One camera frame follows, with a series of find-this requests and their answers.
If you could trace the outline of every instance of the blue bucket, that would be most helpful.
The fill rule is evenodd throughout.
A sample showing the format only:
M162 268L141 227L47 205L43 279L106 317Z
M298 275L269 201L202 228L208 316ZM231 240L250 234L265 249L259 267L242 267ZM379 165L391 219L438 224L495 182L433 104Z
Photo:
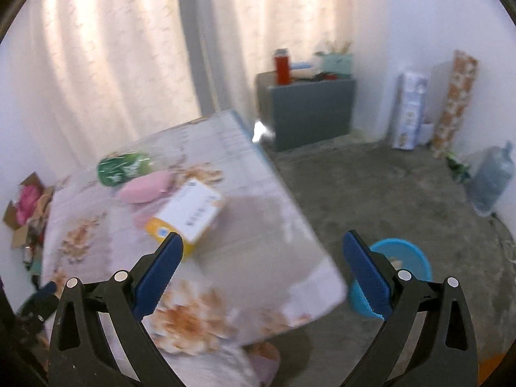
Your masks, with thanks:
M371 250L373 252L382 253L388 258L395 257L397 260L402 261L401 268L411 271L419 280L432 280L432 267L430 266L427 258L416 245L411 242L407 242L407 240L386 238L373 244L371 246ZM371 307L369 306L369 303L356 280L353 281L352 289L349 292L349 301L358 313L366 317L383 318L381 315L376 314L371 310Z

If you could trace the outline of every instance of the blue plastic bottle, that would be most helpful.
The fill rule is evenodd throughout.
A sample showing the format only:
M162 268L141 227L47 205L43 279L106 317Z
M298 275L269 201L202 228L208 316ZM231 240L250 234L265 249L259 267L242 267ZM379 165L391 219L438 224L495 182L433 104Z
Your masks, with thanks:
M468 186L469 202L481 217L491 214L496 201L514 177L512 147L510 141L504 148L491 147Z

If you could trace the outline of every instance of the green plastic wrapper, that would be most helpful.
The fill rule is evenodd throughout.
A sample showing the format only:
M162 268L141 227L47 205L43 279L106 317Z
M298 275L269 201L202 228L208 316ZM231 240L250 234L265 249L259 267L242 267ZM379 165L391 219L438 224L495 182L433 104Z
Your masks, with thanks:
M106 157L97 166L99 181L104 186L117 186L152 172L151 159L142 152Z

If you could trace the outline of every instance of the concrete floor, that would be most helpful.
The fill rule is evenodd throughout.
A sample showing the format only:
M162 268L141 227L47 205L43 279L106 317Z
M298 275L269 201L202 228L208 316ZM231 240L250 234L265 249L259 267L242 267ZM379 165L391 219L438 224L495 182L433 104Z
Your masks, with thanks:
M425 252L435 281L450 275L460 281L479 358L508 349L516 336L516 274L501 241L510 234L498 221L474 214L444 161L424 148L401 152L344 139L268 154L348 284L352 277L341 253L347 230L354 228L369 244L386 237L409 240ZM418 318L393 375L406 367L421 324ZM346 301L318 321L275 337L282 364L273 387L340 385L380 325Z

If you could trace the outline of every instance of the red bottle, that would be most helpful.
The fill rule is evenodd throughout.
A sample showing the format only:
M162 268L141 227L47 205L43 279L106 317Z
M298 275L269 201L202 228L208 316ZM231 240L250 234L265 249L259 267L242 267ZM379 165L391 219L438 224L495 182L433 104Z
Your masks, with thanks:
M278 85L290 84L290 67L288 65L288 50L278 49L274 53Z

